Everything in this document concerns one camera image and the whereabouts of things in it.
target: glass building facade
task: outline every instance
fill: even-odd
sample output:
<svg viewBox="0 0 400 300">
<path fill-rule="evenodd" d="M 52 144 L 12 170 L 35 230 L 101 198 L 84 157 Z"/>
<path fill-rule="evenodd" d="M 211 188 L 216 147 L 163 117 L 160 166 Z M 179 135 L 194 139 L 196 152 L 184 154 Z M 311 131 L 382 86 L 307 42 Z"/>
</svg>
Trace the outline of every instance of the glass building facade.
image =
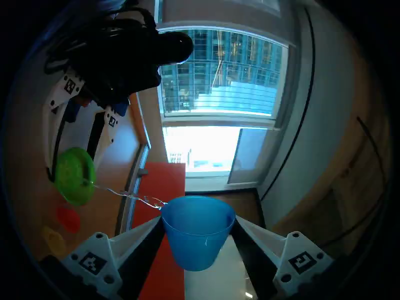
<svg viewBox="0 0 400 300">
<path fill-rule="evenodd" d="M 160 67 L 164 113 L 240 113 L 271 116 L 282 46 L 212 29 L 183 30 L 194 51 L 182 64 Z"/>
</svg>

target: blue plastic cup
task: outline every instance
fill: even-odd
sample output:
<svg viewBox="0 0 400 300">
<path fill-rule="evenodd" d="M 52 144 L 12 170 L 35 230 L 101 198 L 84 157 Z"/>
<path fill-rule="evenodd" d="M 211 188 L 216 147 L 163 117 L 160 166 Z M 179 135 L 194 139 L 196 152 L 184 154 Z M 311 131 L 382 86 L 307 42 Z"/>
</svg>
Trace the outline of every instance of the blue plastic cup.
<svg viewBox="0 0 400 300">
<path fill-rule="evenodd" d="M 202 271 L 216 260 L 236 214 L 218 199 L 185 196 L 168 202 L 161 217 L 176 263 L 188 271 Z"/>
</svg>

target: red table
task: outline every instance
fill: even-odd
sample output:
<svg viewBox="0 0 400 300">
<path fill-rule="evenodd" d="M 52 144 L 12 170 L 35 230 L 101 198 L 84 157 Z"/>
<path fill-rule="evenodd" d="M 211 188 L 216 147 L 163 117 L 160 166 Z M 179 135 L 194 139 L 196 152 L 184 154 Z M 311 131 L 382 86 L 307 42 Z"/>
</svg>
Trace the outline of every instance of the red table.
<svg viewBox="0 0 400 300">
<path fill-rule="evenodd" d="M 148 171 L 140 181 L 139 196 L 155 197 L 163 202 L 185 195 L 185 164 L 147 162 Z M 160 211 L 136 201 L 132 228 L 155 217 Z M 140 292 L 140 300 L 153 299 L 185 300 L 184 270 L 175 262 L 165 235 L 151 265 L 149 274 Z"/>
</svg>

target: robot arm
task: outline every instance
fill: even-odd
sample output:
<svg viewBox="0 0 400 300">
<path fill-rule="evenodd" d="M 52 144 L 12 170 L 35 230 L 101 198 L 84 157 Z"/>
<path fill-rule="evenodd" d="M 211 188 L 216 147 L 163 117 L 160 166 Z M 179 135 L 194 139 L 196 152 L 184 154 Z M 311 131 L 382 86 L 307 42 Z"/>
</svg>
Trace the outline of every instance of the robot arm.
<svg viewBox="0 0 400 300">
<path fill-rule="evenodd" d="M 275 265 L 272 282 L 281 299 L 296 294 L 333 262 L 298 231 L 283 237 L 239 216 L 236 225 Z M 84 285 L 95 287 L 104 298 L 134 298 L 140 293 L 163 236 L 160 217 L 113 238 L 97 232 L 70 253 L 62 264 Z M 232 236 L 238 245 L 236 239 L 240 237 Z"/>
</svg>

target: green toy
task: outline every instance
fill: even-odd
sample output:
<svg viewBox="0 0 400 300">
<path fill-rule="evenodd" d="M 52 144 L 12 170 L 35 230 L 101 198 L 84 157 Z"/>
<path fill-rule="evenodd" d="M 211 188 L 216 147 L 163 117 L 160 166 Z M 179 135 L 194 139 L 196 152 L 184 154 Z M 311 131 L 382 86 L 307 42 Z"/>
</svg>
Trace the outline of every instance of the green toy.
<svg viewBox="0 0 400 300">
<path fill-rule="evenodd" d="M 58 156 L 54 184 L 67 202 L 75 206 L 89 202 L 95 181 L 95 165 L 84 149 L 70 148 Z"/>
</svg>

